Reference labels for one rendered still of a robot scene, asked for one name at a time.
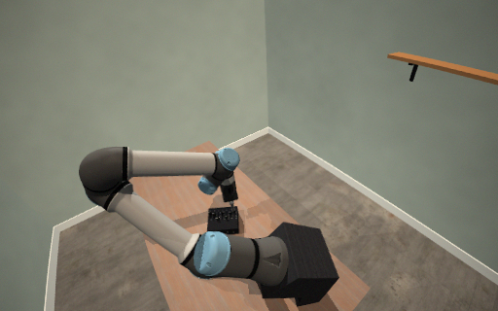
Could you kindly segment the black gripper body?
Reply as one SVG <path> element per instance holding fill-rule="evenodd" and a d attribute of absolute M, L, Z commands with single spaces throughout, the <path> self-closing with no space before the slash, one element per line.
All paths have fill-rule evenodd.
<path fill-rule="evenodd" d="M 237 195 L 237 191 L 236 191 L 236 184 L 235 184 L 234 173 L 233 173 L 233 175 L 230 178 L 226 179 L 220 185 L 220 188 L 222 190 L 222 195 L 223 195 L 224 202 L 230 202 L 230 201 L 234 201 L 234 200 L 238 199 L 238 195 Z"/>

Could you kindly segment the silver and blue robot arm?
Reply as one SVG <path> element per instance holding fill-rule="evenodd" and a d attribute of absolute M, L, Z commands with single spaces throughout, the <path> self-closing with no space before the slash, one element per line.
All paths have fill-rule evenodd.
<path fill-rule="evenodd" d="M 212 175 L 202 176 L 197 184 L 203 193 L 211 195 L 233 175 L 239 162 L 232 148 L 216 153 L 182 153 L 109 147 L 89 153 L 80 164 L 79 176 L 92 203 L 109 213 L 117 212 L 177 256 L 197 278 L 242 278 L 277 286 L 289 263 L 281 238 L 251 239 L 219 231 L 191 234 L 134 192 L 129 182 L 132 177 Z"/>

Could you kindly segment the black lighting desk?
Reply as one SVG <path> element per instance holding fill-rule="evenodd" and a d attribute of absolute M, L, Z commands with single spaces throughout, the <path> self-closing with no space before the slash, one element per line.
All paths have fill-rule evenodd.
<path fill-rule="evenodd" d="M 207 231 L 239 234 L 237 206 L 234 206 L 234 210 L 232 212 L 231 207 L 209 208 Z"/>

